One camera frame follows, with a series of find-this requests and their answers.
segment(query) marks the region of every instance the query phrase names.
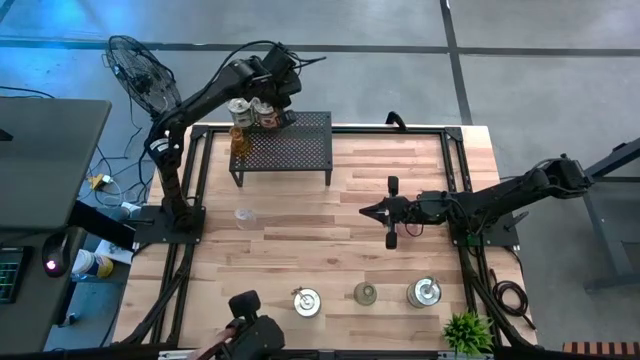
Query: wooden tabletop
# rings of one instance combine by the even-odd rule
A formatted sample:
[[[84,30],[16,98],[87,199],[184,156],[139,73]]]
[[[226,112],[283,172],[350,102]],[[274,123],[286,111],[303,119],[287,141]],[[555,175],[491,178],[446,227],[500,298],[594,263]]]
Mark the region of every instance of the wooden tabletop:
[[[474,190],[498,183],[487,127],[462,129]],[[238,188],[229,174],[229,145],[228,135],[215,136],[204,198],[205,234],[193,260],[180,347],[207,345],[232,319],[229,298],[253,289],[262,301],[259,314],[276,320],[288,348],[448,348],[442,327],[466,305],[460,262],[447,226],[425,226],[419,237],[399,237],[392,251],[385,249],[386,229],[358,214],[358,209],[387,195],[389,175],[399,177],[400,195],[408,198],[422,190],[446,190],[437,136],[335,134],[330,187],[324,186],[324,172],[273,172],[246,173],[244,188]],[[199,146],[194,169],[199,169],[202,156],[203,145]],[[190,195],[196,180],[194,176]],[[457,181],[461,188],[459,176]],[[161,198],[155,179],[149,202],[157,204]],[[255,213],[253,229],[237,228],[234,211],[239,208]],[[167,246],[157,244],[135,258],[114,341],[129,335],[156,300],[166,253]],[[524,285],[518,263],[508,252],[488,248],[487,261],[499,279]],[[424,276],[438,280],[442,300],[416,309],[407,302],[406,290]],[[353,300],[353,289],[362,281],[378,290],[371,306]],[[307,319],[295,312],[291,292],[298,287],[318,291],[319,315]],[[163,339],[172,314],[173,301]],[[536,342],[524,320],[509,320]]]

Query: potted plant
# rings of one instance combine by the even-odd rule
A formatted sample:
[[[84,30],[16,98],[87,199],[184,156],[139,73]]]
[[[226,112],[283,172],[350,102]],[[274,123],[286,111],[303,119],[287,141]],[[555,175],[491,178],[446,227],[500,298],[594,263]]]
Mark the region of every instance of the potted plant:
[[[469,356],[491,352],[491,334],[489,321],[481,319],[476,313],[453,314],[453,318],[444,327],[444,338],[458,357],[458,353]]]

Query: black fan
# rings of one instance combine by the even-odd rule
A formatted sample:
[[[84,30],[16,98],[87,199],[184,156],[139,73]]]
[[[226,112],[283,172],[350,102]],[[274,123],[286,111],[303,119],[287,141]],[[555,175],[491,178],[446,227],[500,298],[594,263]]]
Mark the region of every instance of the black fan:
[[[107,62],[120,84],[152,118],[181,102],[173,71],[129,36],[109,38]]]

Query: gray floor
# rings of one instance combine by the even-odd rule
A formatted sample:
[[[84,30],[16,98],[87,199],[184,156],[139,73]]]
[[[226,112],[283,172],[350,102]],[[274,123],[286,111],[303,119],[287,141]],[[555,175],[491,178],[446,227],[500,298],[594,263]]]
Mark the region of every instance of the gray floor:
[[[438,0],[179,3],[15,0],[0,20],[0,40],[104,40],[123,33],[149,42],[235,44],[268,38],[303,45],[447,44]],[[459,46],[640,48],[640,5],[634,0],[449,4]],[[199,89],[226,55],[155,54],[176,73],[183,97]],[[129,122],[126,94],[100,55],[98,50],[0,48],[0,84],[112,101],[100,144],[107,156],[119,156],[135,129]],[[461,123],[448,55],[326,55],[326,62],[305,69],[295,109],[330,110],[336,122],[380,123],[395,110],[409,123]],[[461,64],[473,122],[489,126],[502,176],[522,173],[538,160],[562,152],[588,166],[620,142],[640,135],[639,57],[461,56]],[[226,121],[228,115],[219,110],[206,119]],[[148,126],[148,117],[135,104],[134,121]],[[142,140],[143,136],[136,138],[129,150],[134,158]],[[132,161],[111,164],[115,172]],[[149,167],[145,178],[150,173]],[[137,181],[135,170],[116,180],[128,187]],[[93,197],[87,202],[96,205]],[[540,344],[558,349],[564,341],[640,339],[640,289],[596,295],[582,289],[584,281],[611,272],[582,201],[548,199],[527,210],[531,215],[518,230]],[[84,316],[82,322],[56,329],[48,348],[98,345],[119,295],[113,285],[83,285],[73,304]]]

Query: tin can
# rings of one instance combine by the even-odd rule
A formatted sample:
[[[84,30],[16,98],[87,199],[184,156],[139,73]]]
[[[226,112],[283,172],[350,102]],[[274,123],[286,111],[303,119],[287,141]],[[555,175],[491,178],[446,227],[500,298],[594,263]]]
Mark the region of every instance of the tin can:
[[[293,290],[293,308],[298,315],[312,318],[320,312],[320,295],[313,289],[298,288]]]
[[[441,296],[440,285],[432,277],[420,279],[407,288],[407,300],[416,308],[435,305]]]
[[[227,104],[233,123],[239,127],[249,127],[253,124],[253,111],[251,104],[243,98],[231,99]]]
[[[113,262],[106,256],[97,255],[86,250],[78,251],[71,272],[81,278],[95,276],[104,279],[111,275]]]
[[[273,129],[280,125],[280,117],[269,103],[253,98],[251,105],[255,114],[255,121],[262,125],[263,128]]]

